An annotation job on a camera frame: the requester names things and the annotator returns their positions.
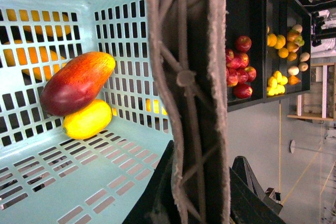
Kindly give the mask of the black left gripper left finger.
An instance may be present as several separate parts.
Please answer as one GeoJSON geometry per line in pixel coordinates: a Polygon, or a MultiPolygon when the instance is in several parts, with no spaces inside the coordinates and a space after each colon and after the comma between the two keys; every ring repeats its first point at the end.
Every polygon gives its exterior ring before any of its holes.
{"type": "Polygon", "coordinates": [[[175,204],[171,189],[174,142],[167,147],[139,200],[123,223],[173,223],[175,204]]]}

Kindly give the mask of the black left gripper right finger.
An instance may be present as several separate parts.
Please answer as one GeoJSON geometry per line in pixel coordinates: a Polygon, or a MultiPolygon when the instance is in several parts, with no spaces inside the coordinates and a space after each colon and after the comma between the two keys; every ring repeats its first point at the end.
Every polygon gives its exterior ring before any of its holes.
{"type": "Polygon", "coordinates": [[[235,157],[229,172],[231,223],[284,223],[280,193],[261,187],[246,157],[235,157]]]}

